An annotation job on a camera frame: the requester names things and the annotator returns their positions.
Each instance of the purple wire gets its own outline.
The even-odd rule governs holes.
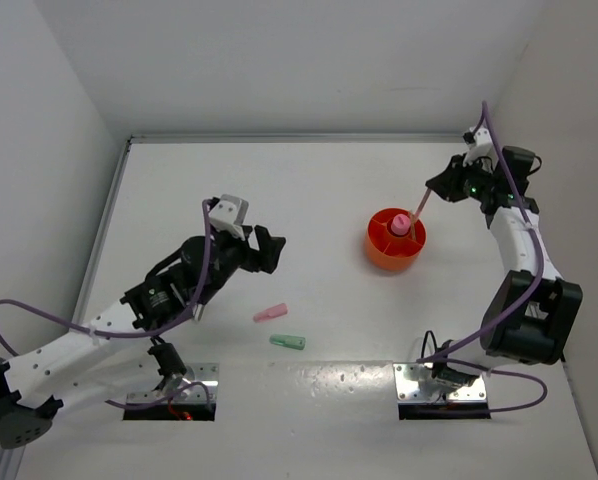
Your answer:
[[[208,276],[208,267],[210,265],[210,248],[211,248],[211,229],[210,229],[210,218],[209,218],[209,200],[204,200],[202,202],[202,210],[203,210],[203,223],[204,223],[204,230],[205,230],[205,239],[204,239],[204,247],[203,247],[203,260],[201,263],[201,272],[199,274],[199,280],[197,282],[197,287],[190,299],[188,305],[182,310],[182,312],[175,318],[172,322],[167,323],[166,325],[157,328],[155,330],[148,330],[146,332],[132,332],[132,333],[124,333],[124,332],[107,332],[105,330],[95,330],[93,333],[98,337],[104,338],[147,338],[147,337],[154,337],[157,335],[161,335],[168,330],[171,330],[178,325],[181,325],[186,320],[190,318],[192,309],[195,307],[199,298],[201,296],[201,291],[203,290],[203,286],[206,283],[206,278]],[[35,308],[31,305],[26,303],[20,302],[18,300],[14,300],[11,298],[4,298],[0,300],[0,305],[13,305],[15,307],[19,307],[27,312],[30,312],[34,315],[39,317],[45,318],[46,320],[50,320],[51,322],[57,323],[64,327],[70,328],[72,330],[77,330],[78,332],[90,334],[90,329],[84,327],[82,325],[77,325],[75,323],[69,322],[62,318],[59,318],[51,313],[44,312],[38,308]],[[18,355],[17,352],[8,344],[6,339],[1,335],[0,332],[0,344],[13,356]]]
[[[510,189],[512,190],[512,193],[514,195],[515,203],[519,207],[519,210],[521,211],[521,216],[523,217],[524,221],[527,224],[529,224],[530,218],[528,217],[528,213],[526,212],[526,209],[523,206],[523,203],[521,201],[521,195],[519,194],[519,190],[517,189],[517,185],[515,184],[515,181],[512,177],[510,168],[508,167],[508,164],[506,163],[506,159],[503,156],[503,152],[501,151],[501,145],[499,144],[499,140],[497,139],[497,134],[495,133],[494,128],[493,128],[492,118],[490,118],[488,104],[485,101],[482,102],[482,104],[481,104],[481,115],[486,123],[486,126],[488,127],[488,130],[490,130],[490,137],[492,138],[492,144],[495,148],[495,152],[497,153],[497,158],[499,159],[501,168],[503,169],[503,172],[506,175],[506,180],[508,180],[508,184],[510,185]],[[528,301],[528,299],[532,296],[532,294],[535,292],[537,287],[539,287],[539,284],[541,283],[541,280],[543,277],[543,270],[544,270],[543,250],[541,249],[541,243],[539,242],[539,237],[537,236],[537,232],[535,232],[533,229],[530,229],[528,231],[528,233],[530,234],[530,238],[532,239],[532,244],[535,248],[538,265],[537,265],[537,272],[535,274],[535,278],[533,279],[533,281],[530,284],[530,286],[528,287],[528,289],[523,293],[523,295],[521,295],[517,300],[512,302],[508,306],[508,308],[506,308],[503,312],[501,312],[499,315],[497,315],[486,326],[480,328],[479,330],[472,333],[471,335],[468,335],[463,340],[459,340],[458,342],[453,343],[448,348],[445,348],[444,350],[441,350],[438,353],[430,355],[429,357],[424,357],[424,358],[418,359],[417,363],[442,361],[444,358],[446,358],[447,355],[449,355],[453,352],[456,352],[460,348],[465,347],[466,345],[474,342],[475,340],[482,337],[486,333],[494,330],[497,327],[497,325],[499,325],[503,321],[505,321],[521,305],[523,305],[525,302]]]
[[[203,382],[192,382],[192,383],[186,385],[185,387],[179,388],[179,389],[175,390],[174,392],[169,393],[168,395],[166,395],[163,398],[160,398],[159,400],[155,400],[154,402],[150,402],[150,403],[142,403],[141,405],[139,405],[139,404],[126,405],[124,403],[115,402],[114,400],[108,400],[108,401],[106,401],[106,403],[108,405],[112,405],[113,407],[122,408],[124,410],[133,410],[133,411],[148,410],[149,408],[156,407],[157,405],[159,405],[163,402],[172,400],[173,398],[175,398],[177,395],[179,395],[184,390],[188,390],[189,388],[196,387],[196,386],[203,388],[203,391],[206,392],[206,407],[208,408],[208,410],[210,410],[212,408],[211,404],[210,404],[210,391],[208,390],[208,387],[206,387],[203,384]]]
[[[470,363],[463,360],[454,360],[450,358],[446,358],[443,361],[447,363],[457,363],[459,365],[465,365],[467,367],[476,368],[483,372],[487,372],[488,369],[481,365],[477,365],[476,363]],[[521,405],[514,405],[512,407],[500,407],[500,408],[484,408],[482,410],[463,410],[463,411],[446,411],[446,410],[425,410],[426,413],[434,413],[434,414],[448,414],[448,415],[475,415],[475,414],[491,414],[491,413],[505,413],[505,412],[515,412],[517,410],[525,410],[527,408],[536,407],[541,402],[543,402],[548,397],[548,385],[538,377],[533,375],[528,375],[526,373],[517,373],[517,372],[509,372],[508,370],[490,370],[490,373],[494,375],[502,375],[505,377],[516,377],[516,378],[523,378],[525,380],[530,380],[535,382],[541,386],[542,392],[539,398],[533,400],[532,402],[522,403]]]
[[[477,131],[481,128],[481,125],[483,125],[484,120],[486,119],[486,116],[484,115],[484,109],[483,109],[483,104],[486,103],[485,101],[481,103],[481,117],[479,117],[479,121],[477,122],[477,126],[474,128],[474,130],[470,133],[472,133],[473,135],[475,133],[477,133]]]

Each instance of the purple cable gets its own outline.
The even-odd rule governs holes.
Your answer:
[[[107,332],[105,330],[95,330],[93,333],[98,337],[104,338],[147,338],[147,337],[155,337],[157,335],[161,335],[168,330],[171,330],[178,325],[184,323],[188,318],[190,318],[191,310],[199,301],[199,297],[201,296],[201,291],[203,290],[203,286],[206,283],[206,278],[208,276],[208,267],[210,265],[210,248],[211,248],[211,230],[210,230],[210,218],[208,216],[208,206],[209,201],[204,200],[202,202],[202,210],[203,210],[203,223],[204,223],[204,230],[205,230],[205,240],[204,240],[204,247],[203,247],[203,260],[201,263],[201,272],[199,274],[199,280],[197,282],[197,287],[190,299],[188,305],[182,310],[182,312],[175,318],[172,322],[164,325],[163,327],[157,328],[155,330],[149,330],[147,332],[137,332],[137,333],[123,333],[123,332]],[[72,330],[77,330],[78,332],[90,334],[90,329],[84,327],[82,325],[77,325],[62,318],[59,318],[51,313],[44,312],[43,310],[39,310],[31,305],[26,303],[20,302],[18,300],[13,300],[10,298],[4,298],[0,300],[0,305],[13,305],[15,307],[19,307],[27,312],[33,313],[39,317],[45,318],[46,320],[50,320],[51,322],[57,323],[64,327],[70,328]],[[1,335],[0,332],[0,344],[13,356],[16,356],[17,353],[15,350],[6,342],[6,339]]]
[[[501,151],[501,146],[499,144],[499,140],[497,139],[497,134],[494,131],[492,119],[490,118],[490,112],[488,110],[488,104],[484,101],[481,104],[481,116],[490,130],[490,137],[492,138],[492,144],[495,148],[495,152],[497,153],[497,158],[499,159],[499,163],[501,164],[501,168],[503,169],[504,174],[506,175],[506,180],[508,180],[508,184],[510,185],[510,189],[514,195],[515,202],[521,211],[521,216],[523,217],[524,221],[527,224],[530,224],[530,218],[528,217],[528,213],[523,206],[521,201],[521,195],[519,194],[519,190],[517,189],[517,185],[515,184],[514,179],[512,178],[512,173],[510,172],[510,168],[506,163],[506,159],[503,156],[503,152]],[[528,301],[528,299],[532,296],[535,292],[539,284],[541,283],[543,277],[543,270],[544,270],[544,258],[543,258],[543,250],[541,249],[541,243],[539,242],[539,237],[537,236],[537,232],[533,229],[528,231],[530,234],[530,238],[532,239],[532,244],[535,248],[535,252],[537,255],[537,273],[535,274],[535,278],[533,279],[532,283],[528,287],[528,289],[523,292],[517,300],[512,302],[508,308],[506,308],[503,312],[497,315],[492,321],[490,321],[485,327],[477,330],[476,332],[468,335],[463,340],[459,340],[456,343],[453,343],[448,348],[441,350],[434,355],[430,355],[429,357],[420,358],[417,360],[417,363],[427,363],[427,362],[440,362],[446,358],[447,355],[456,352],[460,348],[465,347],[469,343],[474,342],[478,338],[482,337],[486,333],[492,331],[497,327],[497,325],[501,324],[505,321],[515,310],[517,310],[521,305]]]
[[[482,106],[481,106],[481,117],[479,117],[479,121],[477,122],[477,126],[474,128],[474,130],[470,133],[472,133],[473,135],[475,133],[477,133],[477,131],[481,128],[481,125],[483,125],[483,121],[486,119],[485,115],[483,114],[484,110],[483,110],[483,104],[486,102],[482,102]]]
[[[106,403],[108,405],[112,405],[113,407],[122,408],[124,410],[133,410],[133,411],[148,410],[149,408],[156,407],[157,405],[159,405],[163,402],[172,400],[177,395],[182,393],[184,390],[188,390],[189,388],[196,387],[196,386],[203,388],[203,391],[206,392],[206,408],[208,408],[208,410],[210,410],[212,408],[211,404],[210,404],[210,392],[208,391],[208,387],[206,387],[202,382],[192,382],[192,383],[186,385],[185,387],[179,388],[179,389],[175,390],[174,392],[169,393],[168,395],[166,395],[163,398],[160,398],[159,400],[155,400],[154,402],[150,402],[150,403],[143,403],[141,405],[138,405],[138,404],[126,405],[123,403],[115,402],[114,400],[108,400],[108,401],[106,401]]]
[[[465,365],[467,367],[476,368],[483,372],[487,372],[488,369],[486,367],[482,367],[481,365],[477,365],[476,363],[465,362],[463,360],[453,360],[453,359],[444,359],[445,362],[448,363],[457,363],[459,365]],[[530,380],[532,382],[538,383],[543,390],[541,395],[536,400],[532,402],[523,403],[521,405],[514,405],[512,407],[500,407],[500,408],[484,408],[483,410],[459,410],[459,411],[446,411],[446,410],[425,410],[425,413],[434,413],[436,414],[448,414],[448,415],[475,415],[475,414],[491,414],[491,413],[505,413],[505,412],[515,412],[517,410],[525,410],[527,408],[536,407],[541,402],[543,402],[548,397],[548,385],[538,377],[534,377],[532,375],[528,375],[526,373],[517,373],[517,372],[509,372],[507,370],[490,370],[490,373],[494,375],[502,375],[505,377],[516,377],[516,378],[523,378],[525,380]]]

